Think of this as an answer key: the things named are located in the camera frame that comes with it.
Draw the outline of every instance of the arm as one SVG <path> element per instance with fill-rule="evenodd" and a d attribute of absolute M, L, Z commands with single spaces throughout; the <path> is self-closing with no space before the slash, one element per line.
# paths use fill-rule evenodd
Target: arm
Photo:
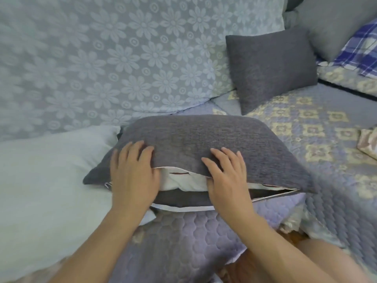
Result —
<path fill-rule="evenodd" d="M 254 212 L 241 153 L 211 149 L 217 164 L 202 158 L 213 179 L 207 182 L 211 202 L 276 283 L 336 283 Z"/>
<path fill-rule="evenodd" d="M 49 283 L 105 283 L 159 190 L 159 170 L 150 167 L 153 147 L 127 144 L 111 159 L 112 208 L 86 242 Z"/>

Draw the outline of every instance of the floral patterned backrest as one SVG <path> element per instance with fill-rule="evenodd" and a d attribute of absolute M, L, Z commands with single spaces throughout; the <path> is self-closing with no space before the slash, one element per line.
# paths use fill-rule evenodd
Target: floral patterned backrest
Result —
<path fill-rule="evenodd" d="M 0 140 L 172 114 L 233 89 L 226 35 L 284 0 L 0 0 Z"/>

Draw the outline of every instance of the white pillow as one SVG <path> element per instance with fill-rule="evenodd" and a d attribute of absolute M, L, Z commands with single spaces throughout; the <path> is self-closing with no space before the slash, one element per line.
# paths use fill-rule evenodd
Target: white pillow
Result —
<path fill-rule="evenodd" d="M 0 282 L 73 254 L 101 223 L 111 192 L 82 180 L 119 131 L 92 126 L 0 143 Z"/>

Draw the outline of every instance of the hand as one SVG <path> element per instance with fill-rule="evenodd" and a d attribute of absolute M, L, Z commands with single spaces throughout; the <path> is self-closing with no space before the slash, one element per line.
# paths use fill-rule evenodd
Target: hand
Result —
<path fill-rule="evenodd" d="M 210 200 L 225 222 L 234 230 L 238 223 L 254 215 L 253 203 L 247 185 L 246 165 L 241 152 L 234 154 L 227 148 L 211 149 L 219 159 L 223 172 L 214 161 L 202 158 L 212 175 L 207 180 Z"/>
<path fill-rule="evenodd" d="M 143 144 L 144 141 L 134 145 L 130 142 L 120 153 L 114 150 L 110 163 L 113 192 L 111 210 L 119 215 L 132 213 L 140 221 L 160 187 L 160 171 L 150 166 L 154 147 L 146 147 L 138 159 Z"/>

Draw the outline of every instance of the forearm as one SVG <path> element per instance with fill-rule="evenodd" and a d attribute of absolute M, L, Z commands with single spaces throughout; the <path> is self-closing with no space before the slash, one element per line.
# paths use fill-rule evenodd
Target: forearm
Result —
<path fill-rule="evenodd" d="M 131 214 L 120 219 L 110 211 L 49 283 L 108 282 L 138 224 L 138 219 L 133 219 Z"/>
<path fill-rule="evenodd" d="M 234 230 L 276 283 L 336 283 L 258 215 Z"/>

